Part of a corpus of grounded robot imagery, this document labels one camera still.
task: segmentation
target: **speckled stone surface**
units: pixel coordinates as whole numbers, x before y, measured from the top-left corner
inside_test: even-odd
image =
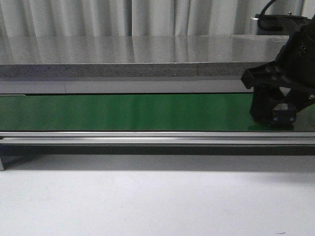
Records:
[[[0,77],[241,75],[286,36],[0,37]]]

